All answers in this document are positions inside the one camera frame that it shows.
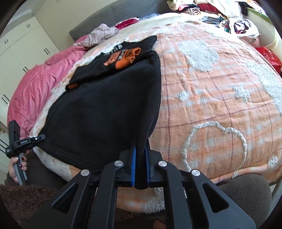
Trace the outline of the person's left hand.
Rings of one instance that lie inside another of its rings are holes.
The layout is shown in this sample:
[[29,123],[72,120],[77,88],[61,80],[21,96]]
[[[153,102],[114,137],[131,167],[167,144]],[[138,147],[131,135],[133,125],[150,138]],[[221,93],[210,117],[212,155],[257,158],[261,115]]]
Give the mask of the person's left hand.
[[12,157],[9,162],[9,167],[8,167],[8,175],[9,177],[16,182],[17,184],[19,183],[17,175],[16,175],[16,168],[20,168],[22,171],[27,171],[27,155],[29,154],[30,150],[27,150],[23,156],[21,157]]

